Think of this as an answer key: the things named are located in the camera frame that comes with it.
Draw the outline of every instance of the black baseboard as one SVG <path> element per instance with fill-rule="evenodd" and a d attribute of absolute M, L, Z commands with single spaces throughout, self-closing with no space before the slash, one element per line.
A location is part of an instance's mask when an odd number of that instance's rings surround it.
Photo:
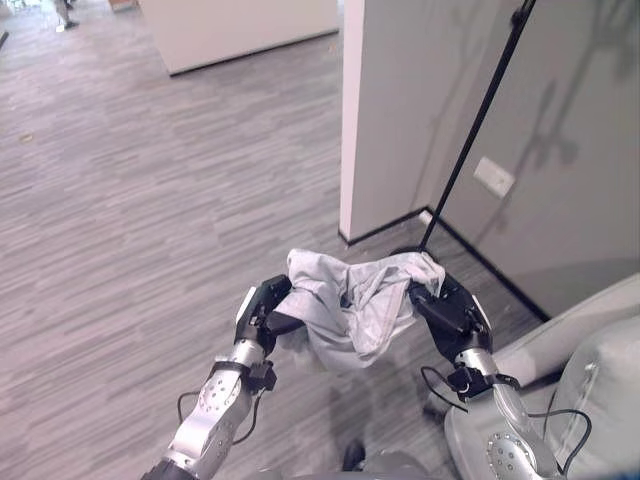
<path fill-rule="evenodd" d="M 356 243 L 359 243 L 362 240 L 366 240 L 369 237 L 373 237 L 374 235 L 377 235 L 378 233 L 383 232 L 387 228 L 395 227 L 399 223 L 405 222 L 405 221 L 409 220 L 410 218 L 413 218 L 416 215 L 419 215 L 420 212 L 422 212 L 423 210 L 426 210 L 427 208 L 429 208 L 429 207 L 425 206 L 425 207 L 419 208 L 417 210 L 413 210 L 412 212 L 409 212 L 409 213 L 407 213 L 406 215 L 403 215 L 400 218 L 396 218 L 395 220 L 392 220 L 389 223 L 385 223 L 381 227 L 374 228 L 370 232 L 367 232 L 367 233 L 365 233 L 363 235 L 360 235 L 358 237 L 352 238 L 351 240 L 347 240 L 346 235 L 344 233 L 342 233 L 340 228 L 338 228 L 338 235 L 340 236 L 342 241 L 347 244 L 348 247 L 351 247 L 352 245 L 355 245 Z"/>
<path fill-rule="evenodd" d="M 299 38 L 297 40 L 293 40 L 291 42 L 285 42 L 285 43 L 279 43 L 279 44 L 276 44 L 276 45 L 271 45 L 270 47 L 266 47 L 266 48 L 263 48 L 261 50 L 254 50 L 253 52 L 244 53 L 244 54 L 241 54 L 241 55 L 225 58 L 223 60 L 216 60 L 215 62 L 206 63 L 204 65 L 198 65 L 197 67 L 188 68 L 186 70 L 180 70 L 179 72 L 170 73 L 169 76 L 171 78 L 178 77 L 180 75 L 184 75 L 185 73 L 195 72 L 197 70 L 202 70 L 202 69 L 205 69 L 205 68 L 213 67 L 214 65 L 222 65 L 222 64 L 225 64 L 225 63 L 229 63 L 229 62 L 235 62 L 236 60 L 241 60 L 243 58 L 252 57 L 254 55 L 260 55 L 262 53 L 266 53 L 266 52 L 269 52 L 271 50 L 275 50 L 277 48 L 289 47 L 289 46 L 295 45 L 297 43 L 308 42 L 309 40 L 315 40 L 316 38 L 322 38 L 322 37 L 327 37 L 329 35 L 335 35 L 339 31 L 340 31 L 339 28 L 335 28 L 335 29 L 329 30 L 327 32 L 322 32 L 322 33 L 309 35 L 307 37 L 302 37 L 302 38 Z"/>
<path fill-rule="evenodd" d="M 4 42 L 7 41 L 7 38 L 9 38 L 9 32 L 2 32 L 2 34 L 0 34 L 0 48 L 2 48 Z"/>
<path fill-rule="evenodd" d="M 427 207 L 426 210 L 433 215 L 433 209 L 431 207 Z M 520 300 L 524 306 L 526 306 L 531 312 L 536 315 L 540 320 L 546 322 L 551 317 L 547 312 L 545 312 L 540 306 L 538 306 L 531 298 L 527 296 L 520 288 L 509 280 L 507 277 L 497 266 L 495 266 L 492 262 L 490 262 L 484 255 L 482 255 L 476 248 L 471 245 L 458 231 L 453 228 L 446 220 L 443 218 L 438 218 L 438 225 L 444 228 L 449 235 L 455 238 L 467 252 L 471 254 L 473 258 L 475 258 L 478 262 L 482 264 L 487 270 L 489 270 L 499 281 L 502 283 L 507 290 L 509 290 L 518 300 Z"/>
<path fill-rule="evenodd" d="M 347 240 L 347 238 L 340 231 L 340 229 L 338 229 L 338 235 L 347 244 L 347 246 L 350 247 L 352 245 L 355 245 L 358 242 L 361 242 L 362 240 L 372 237 L 373 235 L 377 235 L 378 233 L 388 228 L 394 227 L 399 223 L 402 223 L 406 220 L 409 220 L 410 218 L 415 217 L 416 215 L 420 214 L 420 212 L 422 212 L 423 210 L 426 210 L 431 215 L 433 215 L 433 209 L 429 206 L 425 206 L 418 210 L 409 212 L 406 215 L 396 220 L 386 223 L 385 225 L 382 225 L 381 227 L 371 230 L 370 232 L 365 233 L 364 235 L 360 235 L 359 237 L 356 237 L 352 240 Z M 438 225 L 444 228 L 449 235 L 451 235 L 457 242 L 459 242 L 464 247 L 464 249 L 467 252 L 471 254 L 473 258 L 475 258 L 478 262 L 482 264 L 483 267 L 489 270 L 498 279 L 498 281 L 502 283 L 502 285 L 504 285 L 504 287 L 507 290 L 509 290 L 509 292 L 511 292 L 513 296 L 515 296 L 518 300 L 520 300 L 520 302 L 522 302 L 522 304 L 525 307 L 527 307 L 534 315 L 536 315 L 538 318 L 540 318 L 544 322 L 546 322 L 551 318 L 547 312 L 545 312 L 542 308 L 540 308 L 540 306 L 538 306 L 533 300 L 531 300 L 531 298 L 529 298 L 526 293 L 520 290 L 520 288 L 518 288 L 518 286 L 515 283 L 509 280 L 509 277 L 507 277 L 497 266 L 495 266 L 492 262 L 490 262 L 478 250 L 476 250 L 476 248 L 473 245 L 471 245 L 462 235 L 460 235 L 460 233 L 458 233 L 458 231 L 455 228 L 453 228 L 446 220 L 444 220 L 443 218 L 438 218 Z"/>

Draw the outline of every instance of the electrical outlet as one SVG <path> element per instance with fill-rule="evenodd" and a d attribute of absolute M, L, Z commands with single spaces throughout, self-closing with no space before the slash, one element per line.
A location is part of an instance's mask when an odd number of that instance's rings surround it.
<path fill-rule="evenodd" d="M 473 176 L 498 198 L 504 198 L 515 182 L 513 175 L 487 157 L 482 157 Z"/>

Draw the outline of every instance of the robotic arm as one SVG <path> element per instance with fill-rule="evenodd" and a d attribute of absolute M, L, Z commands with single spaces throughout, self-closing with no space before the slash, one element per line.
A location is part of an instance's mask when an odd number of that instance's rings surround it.
<path fill-rule="evenodd" d="M 214 477 L 234 443 L 238 426 L 251 410 L 252 397 L 272 390 L 276 383 L 267 357 L 277 336 L 304 325 L 274 311 L 290 289 L 289 279 L 280 275 L 249 290 L 236 319 L 231 354 L 216 358 L 195 408 L 178 428 L 162 461 L 142 480 Z M 408 293 L 426 319 L 438 351 L 455 367 L 448 382 L 460 400 L 492 388 L 496 405 L 513 429 L 514 433 L 497 433 L 488 440 L 489 463 L 497 477 L 564 478 L 553 453 L 531 426 L 517 393 L 517 380 L 498 372 L 491 355 L 491 327 L 476 298 L 449 275 L 438 297 L 415 282 Z M 505 454 L 509 462 L 500 460 Z"/>
<path fill-rule="evenodd" d="M 233 351 L 216 359 L 195 408 L 178 428 L 162 461 L 142 480 L 213 478 L 251 410 L 252 396 L 273 390 L 276 375 L 266 358 L 277 336 L 304 325 L 273 312 L 290 289 L 289 279 L 280 275 L 249 290 L 238 312 Z"/>
<path fill-rule="evenodd" d="M 436 348 L 455 367 L 447 380 L 460 400 L 493 388 L 495 403 L 515 432 L 496 433 L 487 443 L 497 478 L 564 478 L 551 449 L 531 425 L 517 392 L 518 381 L 498 372 L 491 355 L 491 327 L 476 297 L 447 274 L 439 297 L 412 282 L 409 298 L 426 319 Z M 502 461 L 505 454 L 510 462 Z"/>

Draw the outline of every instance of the black pole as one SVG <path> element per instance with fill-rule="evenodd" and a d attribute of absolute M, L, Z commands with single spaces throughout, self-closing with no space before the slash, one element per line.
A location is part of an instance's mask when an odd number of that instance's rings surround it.
<path fill-rule="evenodd" d="M 500 56 L 500 61 L 498 62 L 498 66 L 496 67 L 495 72 L 493 72 L 493 77 L 491 78 L 491 83 L 489 83 L 489 88 L 487 89 L 487 93 L 484 94 L 484 99 L 482 100 L 482 104 L 480 105 L 480 109 L 476 114 L 476 119 L 473 121 L 473 125 L 471 126 L 471 130 L 469 130 L 469 135 L 467 135 L 467 139 L 462 146 L 462 150 L 460 151 L 460 155 L 458 156 L 458 160 L 456 161 L 455 166 L 453 167 L 453 171 L 449 176 L 449 181 L 447 182 L 447 186 L 444 188 L 442 192 L 442 196 L 438 201 L 438 206 L 433 212 L 433 217 L 427 226 L 427 231 L 424 232 L 424 236 L 420 241 L 420 245 L 418 247 L 419 251 L 424 251 L 427 246 L 427 241 L 433 232 L 433 229 L 440 218 L 440 214 L 442 213 L 442 209 L 444 208 L 444 204 L 447 202 L 447 198 L 449 198 L 449 194 L 453 189 L 456 180 L 458 179 L 458 175 L 462 170 L 462 166 L 467 159 L 467 155 L 469 155 L 469 150 L 471 150 L 471 146 L 473 145 L 478 132 L 480 131 L 480 127 L 482 126 L 482 122 L 484 121 L 484 117 L 487 115 L 489 111 L 489 107 L 491 106 L 491 102 L 493 101 L 493 97 L 498 91 L 498 87 L 500 86 L 500 82 L 502 77 L 504 76 L 504 72 L 507 70 L 507 66 L 509 65 L 509 60 L 513 55 L 513 52 L 516 50 L 516 45 L 518 45 L 518 40 L 520 39 L 520 35 L 524 30 L 524 26 L 529 19 L 529 15 L 531 14 L 531 10 L 535 5 L 536 0 L 524 0 L 522 6 L 516 10 L 511 17 L 511 34 L 509 35 L 509 39 L 507 40 L 507 44 L 504 46 L 504 50 L 502 51 L 502 55 Z"/>

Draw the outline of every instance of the gray carpet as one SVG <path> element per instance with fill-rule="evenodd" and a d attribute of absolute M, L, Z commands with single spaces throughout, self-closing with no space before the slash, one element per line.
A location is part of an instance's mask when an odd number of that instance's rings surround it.
<path fill-rule="evenodd" d="M 77 30 L 6 22 L 0 51 L 0 478 L 137 479 L 176 427 L 177 395 L 229 350 L 246 289 L 303 247 L 350 262 L 416 243 L 412 220 L 337 237 L 340 37 L 174 79 L 139 12 L 79 0 Z M 498 346 L 539 324 L 460 246 L 433 251 L 478 294 Z M 216 478 L 335 469 L 349 440 L 456 478 L 421 415 L 416 324 L 370 369 L 308 374 L 283 352 L 253 437 Z"/>

